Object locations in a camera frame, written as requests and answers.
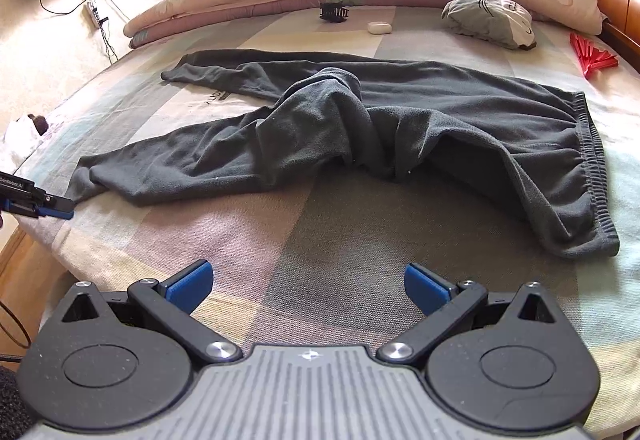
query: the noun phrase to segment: red hand fan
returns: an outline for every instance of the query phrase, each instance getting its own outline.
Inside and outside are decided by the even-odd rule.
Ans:
[[[618,66],[618,58],[616,58],[608,50],[600,50],[593,46],[591,40],[587,40],[583,36],[572,32],[569,35],[569,42],[574,48],[582,73],[589,79],[591,74],[596,70]]]

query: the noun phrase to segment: silver bolt head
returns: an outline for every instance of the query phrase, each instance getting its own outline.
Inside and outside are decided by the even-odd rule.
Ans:
[[[406,359],[414,353],[414,349],[404,343],[388,343],[380,348],[380,353],[387,359]]]
[[[228,359],[238,352],[238,347],[228,341],[216,341],[207,345],[205,352],[209,357],[214,359]]]

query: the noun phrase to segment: gray ridged plate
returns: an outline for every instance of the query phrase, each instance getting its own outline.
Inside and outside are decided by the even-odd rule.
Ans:
[[[38,425],[27,440],[90,436]],[[101,440],[505,439],[443,412],[417,374],[371,359],[363,346],[256,346],[232,365],[203,370],[172,410]],[[587,440],[579,428],[550,440]]]

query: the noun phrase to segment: plaid bedsheet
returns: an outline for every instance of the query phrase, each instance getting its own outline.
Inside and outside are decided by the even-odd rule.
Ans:
[[[370,21],[389,22],[394,32],[372,36]],[[63,194],[82,155],[263,104],[162,81],[159,73],[188,52],[437,59],[586,91],[606,147],[609,203],[622,243],[615,258],[552,257],[525,224],[427,171],[399,185],[325,168],[282,191],[145,208],[107,193],[82,204],[71,221],[20,223],[73,274],[103,290],[163,279],[207,258],[216,285],[194,315],[244,348],[254,341],[378,346],[420,319],[402,291],[408,261],[496,291],[537,279],[559,298],[600,367],[588,429],[597,437],[619,433],[640,423],[640,77],[623,63],[589,83],[567,30],[534,30],[538,48],[520,52],[450,34],[439,10],[423,8],[353,8],[344,24],[326,24],[308,10],[202,27],[135,50],[85,85],[50,115],[46,142],[17,175]]]

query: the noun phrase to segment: pillow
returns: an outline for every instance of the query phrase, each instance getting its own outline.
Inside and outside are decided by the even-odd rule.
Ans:
[[[506,48],[531,50],[531,14],[512,0],[452,0],[442,11],[447,27]]]

